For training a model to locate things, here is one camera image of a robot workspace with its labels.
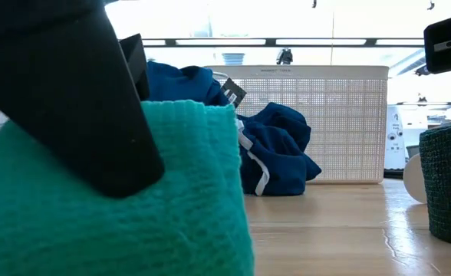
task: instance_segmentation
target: black tag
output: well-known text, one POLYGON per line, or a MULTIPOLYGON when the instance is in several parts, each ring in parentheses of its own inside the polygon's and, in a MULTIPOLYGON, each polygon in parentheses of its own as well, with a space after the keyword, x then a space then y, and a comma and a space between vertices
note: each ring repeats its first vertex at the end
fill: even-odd
POLYGON ((225 81, 220 90, 229 99, 229 102, 234 104, 234 107, 237 107, 246 96, 246 91, 239 87, 239 85, 235 84, 231 78, 228 78, 225 81))

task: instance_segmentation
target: white stripe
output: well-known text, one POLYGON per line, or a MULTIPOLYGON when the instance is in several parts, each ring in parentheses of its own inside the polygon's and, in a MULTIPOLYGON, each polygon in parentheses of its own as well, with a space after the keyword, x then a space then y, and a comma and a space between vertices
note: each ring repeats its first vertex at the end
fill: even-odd
POLYGON ((243 146, 246 150, 248 150, 249 158, 256 161, 256 163, 262 168, 263 175, 259 179, 258 184, 256 185, 255 194, 257 196, 263 195, 263 191, 265 190, 266 184, 270 180, 270 172, 266 165, 251 151, 249 151, 253 147, 253 142, 244 135, 242 130, 244 130, 244 123, 241 120, 235 119, 235 125, 238 127, 238 135, 239 135, 239 144, 243 146))
POLYGON ((217 77, 229 78, 229 76, 227 74, 220 73, 220 72, 213 72, 212 75, 217 76, 217 77))

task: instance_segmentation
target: white label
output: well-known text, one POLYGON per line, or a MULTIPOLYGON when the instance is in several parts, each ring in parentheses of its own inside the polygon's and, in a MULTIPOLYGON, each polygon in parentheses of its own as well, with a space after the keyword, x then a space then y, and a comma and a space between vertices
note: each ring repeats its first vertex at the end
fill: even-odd
POLYGON ((229 97, 229 102, 230 103, 234 103, 235 99, 237 99, 238 97, 235 94, 232 94, 231 97, 229 97))

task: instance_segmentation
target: white trim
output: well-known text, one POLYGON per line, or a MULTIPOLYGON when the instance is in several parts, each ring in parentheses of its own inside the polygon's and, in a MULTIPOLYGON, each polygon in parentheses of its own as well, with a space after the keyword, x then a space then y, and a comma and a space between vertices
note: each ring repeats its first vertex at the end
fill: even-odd
POLYGON ((204 39, 176 39, 177 45, 264 45, 266 39, 227 39, 227 38, 204 38, 204 39))
POLYGON ((270 180, 270 172, 268 171, 268 168, 266 165, 251 151, 249 151, 253 147, 253 142, 244 135, 242 132, 244 130, 244 123, 239 120, 235 119, 235 125, 238 127, 238 135, 239 135, 239 144, 244 147, 246 150, 248 150, 248 156, 249 158, 256 161, 256 163, 262 168, 263 174, 262 177, 259 179, 258 184, 256 184, 255 194, 257 196, 263 195, 263 191, 265 190, 266 184, 268 184, 268 181, 270 180))
POLYGON ((214 72, 231 79, 320 79, 320 80, 387 80, 387 66, 304 66, 304 65, 214 65, 214 72))
POLYGON ((376 45, 425 45, 423 39, 377 39, 376 45))
POLYGON ((163 46, 166 45, 166 41, 163 39, 143 39, 143 46, 163 46))
POLYGON ((228 78, 229 78, 229 76, 228 76, 227 74, 220 73, 220 72, 212 72, 212 76, 215 76, 215 77, 223 77, 223 78, 225 78, 225 79, 228 79, 228 78))
POLYGON ((367 39, 277 39, 277 45, 363 45, 367 39))

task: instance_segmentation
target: white round object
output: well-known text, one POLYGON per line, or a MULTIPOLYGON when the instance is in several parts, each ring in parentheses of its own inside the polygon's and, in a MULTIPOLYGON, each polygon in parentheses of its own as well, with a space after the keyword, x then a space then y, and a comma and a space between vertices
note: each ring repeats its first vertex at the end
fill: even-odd
POLYGON ((411 157, 403 171, 404 187, 412 198, 426 203, 425 180, 422 172, 422 162, 419 154, 411 157))

